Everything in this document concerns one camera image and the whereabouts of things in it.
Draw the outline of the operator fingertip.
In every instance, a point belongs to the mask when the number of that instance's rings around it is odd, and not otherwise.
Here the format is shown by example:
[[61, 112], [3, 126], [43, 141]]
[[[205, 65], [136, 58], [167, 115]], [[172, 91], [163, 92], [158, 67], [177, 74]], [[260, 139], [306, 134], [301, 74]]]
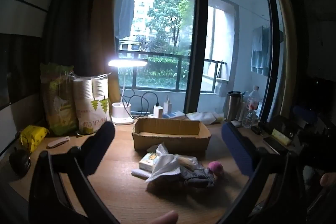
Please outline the operator fingertip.
[[152, 220], [149, 224], [176, 224], [179, 215], [175, 211], [169, 211], [168, 213]]

